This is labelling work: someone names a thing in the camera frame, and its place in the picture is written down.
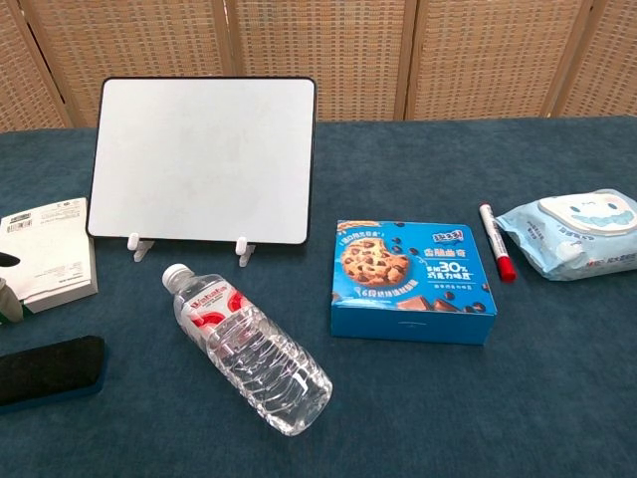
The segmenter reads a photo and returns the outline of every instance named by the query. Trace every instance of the marker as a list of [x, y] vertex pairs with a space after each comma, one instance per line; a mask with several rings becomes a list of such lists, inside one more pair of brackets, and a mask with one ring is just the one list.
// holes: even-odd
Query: marker
[[514, 263], [509, 257], [505, 243], [502, 240], [500, 232], [498, 232], [498, 224], [496, 224], [496, 218], [491, 210], [491, 206], [487, 203], [483, 203], [480, 206], [480, 216], [482, 222], [485, 225], [489, 242], [491, 242], [491, 249], [494, 251], [494, 257], [498, 264], [498, 272], [503, 282], [513, 282], [516, 279], [516, 270], [514, 269]]

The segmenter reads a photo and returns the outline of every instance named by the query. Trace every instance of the wicker screen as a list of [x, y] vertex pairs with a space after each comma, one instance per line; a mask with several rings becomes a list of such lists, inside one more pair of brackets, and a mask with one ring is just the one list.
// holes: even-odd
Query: wicker screen
[[22, 0], [22, 5], [76, 125], [96, 124], [107, 77], [232, 73], [229, 52], [222, 50], [227, 37], [222, 0]]
[[65, 126], [61, 100], [15, 0], [0, 0], [0, 131]]
[[539, 116], [581, 0], [422, 0], [407, 118]]
[[[394, 113], [402, 119], [415, 0], [230, 0], [227, 5], [240, 73], [312, 77], [319, 120], [392, 120]], [[400, 85], [403, 28], [409, 45], [402, 49], [407, 69]]]
[[637, 2], [608, 0], [572, 87], [564, 116], [637, 115]]

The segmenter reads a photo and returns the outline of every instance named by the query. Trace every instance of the blue tablecloth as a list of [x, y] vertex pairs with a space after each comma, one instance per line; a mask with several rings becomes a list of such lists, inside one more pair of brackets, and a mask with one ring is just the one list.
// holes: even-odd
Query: blue tablecloth
[[[95, 135], [0, 134], [0, 215], [87, 196]], [[230, 244], [158, 242], [134, 264], [99, 239], [97, 295], [1, 326], [0, 354], [94, 334], [110, 362], [100, 394], [0, 416], [0, 477], [635, 476], [637, 273], [551, 283], [507, 241], [502, 284], [478, 205], [636, 198], [636, 179], [635, 118], [318, 124], [306, 246], [240, 269]], [[499, 309], [488, 344], [331, 337], [339, 218], [469, 224]], [[160, 282], [174, 262], [224, 275], [323, 366], [334, 392], [308, 431], [268, 426], [183, 335]]]

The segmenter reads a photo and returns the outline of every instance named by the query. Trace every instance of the whiteboard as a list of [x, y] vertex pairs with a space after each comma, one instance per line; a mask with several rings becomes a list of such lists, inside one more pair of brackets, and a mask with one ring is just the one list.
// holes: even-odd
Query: whiteboard
[[305, 242], [315, 98], [306, 78], [106, 80], [89, 232]]

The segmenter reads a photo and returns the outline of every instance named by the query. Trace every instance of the bottle label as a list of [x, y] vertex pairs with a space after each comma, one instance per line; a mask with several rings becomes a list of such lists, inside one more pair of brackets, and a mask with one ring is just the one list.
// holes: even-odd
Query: bottle label
[[186, 303], [182, 323], [193, 339], [207, 339], [215, 327], [249, 305], [250, 301], [228, 282], [215, 282]]

